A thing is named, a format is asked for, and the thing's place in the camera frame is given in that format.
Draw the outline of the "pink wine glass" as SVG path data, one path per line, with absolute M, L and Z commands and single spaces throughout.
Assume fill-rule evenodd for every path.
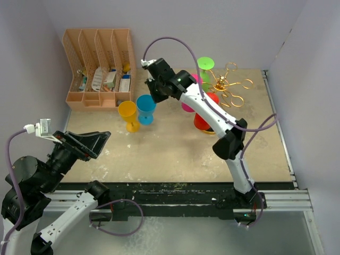
M 198 75 L 197 74 L 194 74 L 194 73 L 191 73 L 191 75 L 195 78 L 196 80 L 196 85 L 199 85 L 199 82 L 201 81 L 202 82 L 202 78 L 198 78 Z M 182 109 L 188 113 L 193 113 L 194 112 L 194 109 L 192 109 L 190 106 L 188 106 L 187 104 L 185 103 L 181 103 L 181 106 L 182 106 Z

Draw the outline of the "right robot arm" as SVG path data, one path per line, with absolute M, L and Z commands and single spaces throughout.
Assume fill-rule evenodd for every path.
M 155 103 L 169 97 L 175 98 L 192 108 L 212 128 L 218 137 L 212 149 L 228 165 L 234 189 L 238 193 L 236 202 L 242 208 L 250 207 L 255 202 L 252 192 L 254 180 L 241 159 L 248 125 L 246 120 L 237 120 L 226 113 L 200 90 L 198 82 L 189 72 L 181 70 L 175 73 L 163 58 L 150 61 L 142 59 L 141 67 L 148 71 L 145 84 Z

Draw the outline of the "red wine glass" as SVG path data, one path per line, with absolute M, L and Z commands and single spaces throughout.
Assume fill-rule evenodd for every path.
M 219 103 L 219 98 L 218 96 L 213 93 L 213 92 L 208 92 L 207 95 L 215 102 Z M 209 126 L 209 124 L 199 115 L 195 114 L 194 121 L 193 121 L 194 126 L 198 129 L 201 130 L 204 133 L 208 134 L 213 134 L 215 131 Z

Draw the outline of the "blue wine glass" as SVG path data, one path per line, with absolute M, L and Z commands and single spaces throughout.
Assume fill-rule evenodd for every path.
M 150 125 L 154 121 L 153 113 L 156 104 L 151 95 L 144 94 L 137 98 L 138 120 L 142 125 Z

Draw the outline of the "yellow wine glass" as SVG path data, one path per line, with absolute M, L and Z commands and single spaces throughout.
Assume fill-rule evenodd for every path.
M 130 133 L 138 132 L 140 123 L 137 120 L 137 106 L 132 101 L 123 101 L 118 106 L 118 113 L 126 122 L 126 130 Z

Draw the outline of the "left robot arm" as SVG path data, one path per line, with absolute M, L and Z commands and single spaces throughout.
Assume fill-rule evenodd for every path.
M 39 220 L 51 202 L 46 194 L 57 189 L 77 160 L 88 162 L 98 158 L 110 136 L 109 131 L 43 134 L 41 138 L 55 145 L 46 162 L 24 156 L 10 164 L 5 180 L 11 189 L 1 207 L 4 224 L 1 254 L 53 254 L 62 236 L 84 215 L 96 207 L 108 205 L 109 188 L 99 181 L 92 181 L 60 218 L 46 230 L 36 232 Z

